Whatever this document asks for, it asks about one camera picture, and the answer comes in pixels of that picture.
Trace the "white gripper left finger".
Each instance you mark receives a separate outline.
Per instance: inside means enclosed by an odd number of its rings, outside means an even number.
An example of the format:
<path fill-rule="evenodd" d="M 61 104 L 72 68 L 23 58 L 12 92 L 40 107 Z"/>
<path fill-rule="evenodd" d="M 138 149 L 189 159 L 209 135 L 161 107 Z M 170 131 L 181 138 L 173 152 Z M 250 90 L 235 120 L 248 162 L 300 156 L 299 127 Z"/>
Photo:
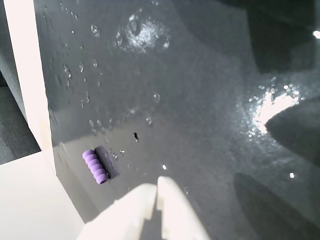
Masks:
<path fill-rule="evenodd" d="M 114 201 L 96 218 L 87 222 L 79 240 L 139 240 L 145 220 L 150 220 L 157 186 L 141 184 Z"/>

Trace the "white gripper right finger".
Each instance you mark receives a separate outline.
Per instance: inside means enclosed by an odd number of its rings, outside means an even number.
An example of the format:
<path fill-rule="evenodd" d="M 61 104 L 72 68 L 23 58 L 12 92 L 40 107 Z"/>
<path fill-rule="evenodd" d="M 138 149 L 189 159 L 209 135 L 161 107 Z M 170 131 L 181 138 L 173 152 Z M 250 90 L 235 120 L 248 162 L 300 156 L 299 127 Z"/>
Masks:
<path fill-rule="evenodd" d="M 210 239 L 185 193 L 168 176 L 160 176 L 157 180 L 156 209 L 161 211 L 163 240 Z"/>

